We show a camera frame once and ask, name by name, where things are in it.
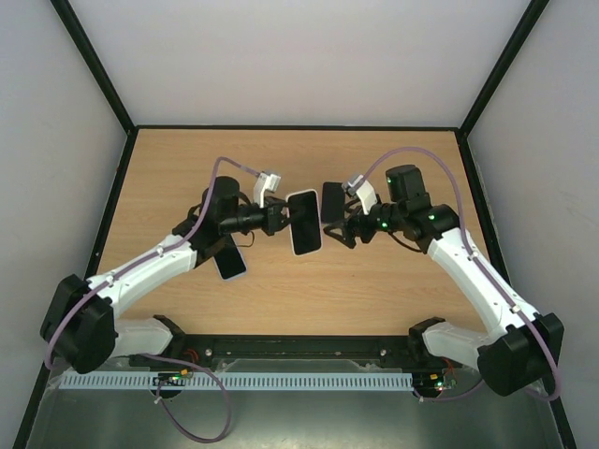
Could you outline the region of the black phone white edge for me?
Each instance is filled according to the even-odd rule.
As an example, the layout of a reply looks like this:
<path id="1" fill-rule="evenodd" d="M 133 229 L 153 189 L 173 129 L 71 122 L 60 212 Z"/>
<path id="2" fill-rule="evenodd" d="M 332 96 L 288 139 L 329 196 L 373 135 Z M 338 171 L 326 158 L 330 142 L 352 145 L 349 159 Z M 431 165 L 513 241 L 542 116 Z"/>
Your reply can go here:
<path id="1" fill-rule="evenodd" d="M 304 256 L 322 248 L 318 194 L 307 189 L 286 197 L 292 253 Z"/>

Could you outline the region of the dark blue phone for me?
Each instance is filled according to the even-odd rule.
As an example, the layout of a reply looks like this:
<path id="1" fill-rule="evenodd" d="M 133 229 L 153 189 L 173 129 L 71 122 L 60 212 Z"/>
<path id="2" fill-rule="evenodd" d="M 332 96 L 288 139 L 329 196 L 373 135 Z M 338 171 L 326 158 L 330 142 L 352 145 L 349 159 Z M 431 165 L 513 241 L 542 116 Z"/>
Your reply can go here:
<path id="1" fill-rule="evenodd" d="M 344 218 L 345 193 L 340 182 L 325 181 L 322 186 L 321 223 L 333 224 Z"/>

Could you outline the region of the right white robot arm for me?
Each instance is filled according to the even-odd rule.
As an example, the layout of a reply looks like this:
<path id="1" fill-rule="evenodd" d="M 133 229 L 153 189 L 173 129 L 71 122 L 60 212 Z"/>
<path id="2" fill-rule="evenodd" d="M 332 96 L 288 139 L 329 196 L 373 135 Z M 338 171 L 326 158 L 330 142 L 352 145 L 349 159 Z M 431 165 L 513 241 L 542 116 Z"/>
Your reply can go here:
<path id="1" fill-rule="evenodd" d="M 444 357 L 476 369 L 502 397 L 553 374 L 562 346 L 561 320 L 541 314 L 504 280 L 450 206 L 432 205 L 416 166 L 393 167 L 386 178 L 387 203 L 362 175 L 343 183 L 350 198 L 343 203 L 344 217 L 326 225 L 325 234 L 354 248 L 377 233 L 403 233 L 449 275 L 485 327 L 475 332 L 442 318 L 425 320 L 410 329 L 410 359 L 426 367 Z"/>

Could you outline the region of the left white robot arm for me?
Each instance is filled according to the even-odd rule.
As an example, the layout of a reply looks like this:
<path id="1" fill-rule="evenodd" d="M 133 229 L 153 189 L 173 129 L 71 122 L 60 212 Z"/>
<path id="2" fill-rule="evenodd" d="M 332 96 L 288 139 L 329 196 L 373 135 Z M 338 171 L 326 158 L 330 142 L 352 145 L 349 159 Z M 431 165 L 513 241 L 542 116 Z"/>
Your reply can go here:
<path id="1" fill-rule="evenodd" d="M 237 180 L 215 177 L 201 202 L 149 251 L 86 280 L 76 275 L 62 279 L 40 328 L 48 355 L 85 374 L 111 358 L 163 354 L 176 326 L 158 316 L 128 320 L 123 313 L 158 286 L 222 252 L 232 234 L 261 230 L 272 236 L 285 229 L 286 203 L 273 195 L 280 179 L 270 172 L 258 174 L 253 195 L 247 197 Z"/>

